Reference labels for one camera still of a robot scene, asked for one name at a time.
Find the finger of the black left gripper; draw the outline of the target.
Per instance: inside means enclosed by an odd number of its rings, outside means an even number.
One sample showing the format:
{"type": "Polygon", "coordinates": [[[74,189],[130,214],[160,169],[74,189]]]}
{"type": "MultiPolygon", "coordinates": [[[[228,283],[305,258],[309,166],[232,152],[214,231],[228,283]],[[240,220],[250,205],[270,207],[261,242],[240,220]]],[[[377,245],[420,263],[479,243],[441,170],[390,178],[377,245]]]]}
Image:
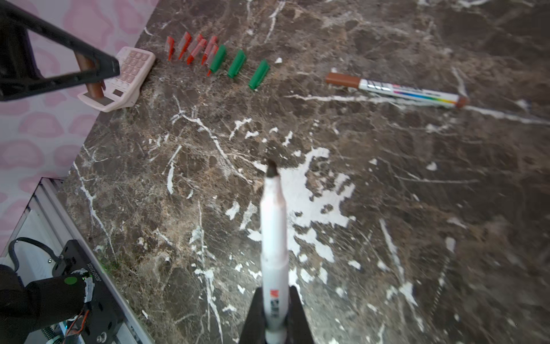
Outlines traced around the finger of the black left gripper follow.
{"type": "Polygon", "coordinates": [[[107,80],[120,74],[118,60],[79,40],[70,33],[9,3],[1,2],[1,101],[23,98],[85,85],[88,73],[44,77],[37,67],[28,32],[53,41],[95,61],[93,80],[107,80]]]}

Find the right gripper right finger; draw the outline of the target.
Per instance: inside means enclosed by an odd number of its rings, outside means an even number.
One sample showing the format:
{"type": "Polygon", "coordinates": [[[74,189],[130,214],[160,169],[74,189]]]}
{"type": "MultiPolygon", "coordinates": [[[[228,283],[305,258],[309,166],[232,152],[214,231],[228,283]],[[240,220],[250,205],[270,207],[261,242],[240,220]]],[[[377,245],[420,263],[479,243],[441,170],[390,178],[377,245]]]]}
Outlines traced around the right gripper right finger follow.
{"type": "Polygon", "coordinates": [[[289,344],[315,344],[312,331],[295,286],[289,288],[289,309],[286,317],[289,344]]]}

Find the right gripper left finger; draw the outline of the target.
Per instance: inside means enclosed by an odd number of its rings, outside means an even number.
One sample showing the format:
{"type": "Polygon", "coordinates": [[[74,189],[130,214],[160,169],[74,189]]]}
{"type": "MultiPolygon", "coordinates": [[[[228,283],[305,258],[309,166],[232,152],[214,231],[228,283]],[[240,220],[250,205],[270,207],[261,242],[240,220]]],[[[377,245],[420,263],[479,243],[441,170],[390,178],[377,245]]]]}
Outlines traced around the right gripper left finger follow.
{"type": "Polygon", "coordinates": [[[239,344],[265,344],[265,316],[262,287],[257,288],[247,313],[239,344]]]}

